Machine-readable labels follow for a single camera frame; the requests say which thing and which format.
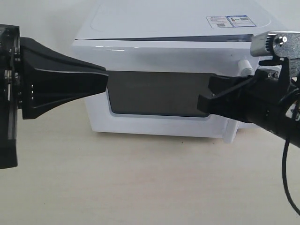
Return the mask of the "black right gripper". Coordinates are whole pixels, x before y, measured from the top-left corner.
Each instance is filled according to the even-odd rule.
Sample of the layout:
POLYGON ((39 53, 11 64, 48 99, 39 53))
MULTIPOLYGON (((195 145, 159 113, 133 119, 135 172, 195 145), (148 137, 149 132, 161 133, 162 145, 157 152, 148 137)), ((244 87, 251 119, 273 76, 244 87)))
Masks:
POLYGON ((258 69, 254 75, 212 75, 208 88, 219 94, 237 86, 232 94, 198 96, 197 109, 203 113, 253 123, 281 138, 299 138, 300 111, 296 109, 300 89, 284 81, 284 72, 258 69))

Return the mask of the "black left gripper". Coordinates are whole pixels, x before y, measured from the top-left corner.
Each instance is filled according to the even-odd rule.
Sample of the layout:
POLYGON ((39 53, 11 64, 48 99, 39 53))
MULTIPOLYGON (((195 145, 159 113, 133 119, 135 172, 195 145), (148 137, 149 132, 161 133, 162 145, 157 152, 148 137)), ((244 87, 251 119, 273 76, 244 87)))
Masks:
POLYGON ((35 119, 67 102, 105 92, 107 82, 105 67, 61 54, 30 37, 20 38, 18 26, 1 24, 1 169, 18 166, 17 116, 21 104, 23 119, 35 119), (22 55, 21 48, 26 49, 22 55))

